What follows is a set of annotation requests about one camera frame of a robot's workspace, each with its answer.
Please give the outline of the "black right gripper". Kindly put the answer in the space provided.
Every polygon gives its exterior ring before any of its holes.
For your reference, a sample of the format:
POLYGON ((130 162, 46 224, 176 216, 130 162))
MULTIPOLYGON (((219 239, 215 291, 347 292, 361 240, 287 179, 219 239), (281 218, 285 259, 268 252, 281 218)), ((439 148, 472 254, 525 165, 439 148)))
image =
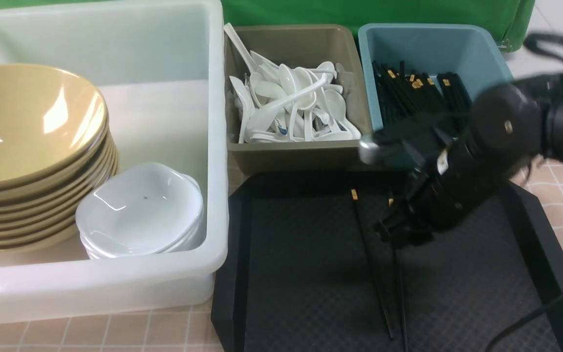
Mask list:
POLYGON ((373 225, 380 240, 423 246, 432 232, 454 228, 517 169, 517 128, 510 120, 480 119, 453 137, 445 117, 420 114, 360 138, 364 163, 404 152, 413 162, 409 181, 386 216, 373 225))

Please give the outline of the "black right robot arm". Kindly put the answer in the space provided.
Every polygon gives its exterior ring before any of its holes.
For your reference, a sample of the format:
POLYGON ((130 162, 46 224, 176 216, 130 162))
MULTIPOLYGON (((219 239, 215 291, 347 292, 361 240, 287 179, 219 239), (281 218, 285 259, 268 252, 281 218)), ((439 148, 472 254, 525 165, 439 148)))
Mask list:
POLYGON ((534 158, 563 162, 563 74, 541 74, 483 91, 458 137, 440 123, 449 114, 418 114, 360 139, 364 163, 405 152, 409 181, 374 226, 393 247, 420 246, 451 230, 534 158))

